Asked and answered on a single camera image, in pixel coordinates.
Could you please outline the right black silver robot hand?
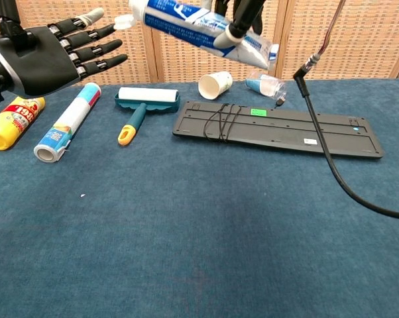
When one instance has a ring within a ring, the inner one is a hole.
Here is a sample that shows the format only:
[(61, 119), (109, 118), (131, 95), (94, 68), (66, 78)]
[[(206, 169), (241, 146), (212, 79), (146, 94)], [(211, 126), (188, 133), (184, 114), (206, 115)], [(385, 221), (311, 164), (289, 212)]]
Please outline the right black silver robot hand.
[(235, 1), (233, 21), (218, 35), (213, 45), (224, 49), (240, 44), (250, 28), (257, 35), (262, 34), (262, 11), (265, 1)]

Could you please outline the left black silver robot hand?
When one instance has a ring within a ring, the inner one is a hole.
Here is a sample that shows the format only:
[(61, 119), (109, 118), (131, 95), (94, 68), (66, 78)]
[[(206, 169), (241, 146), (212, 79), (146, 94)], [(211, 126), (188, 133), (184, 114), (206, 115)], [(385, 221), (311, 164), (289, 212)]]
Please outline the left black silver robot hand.
[(97, 7), (46, 26), (23, 28), (16, 2), (0, 1), (0, 102), (4, 91), (43, 97), (125, 62), (126, 54), (103, 58), (121, 40), (96, 43), (115, 32), (114, 24), (88, 29), (103, 15)]

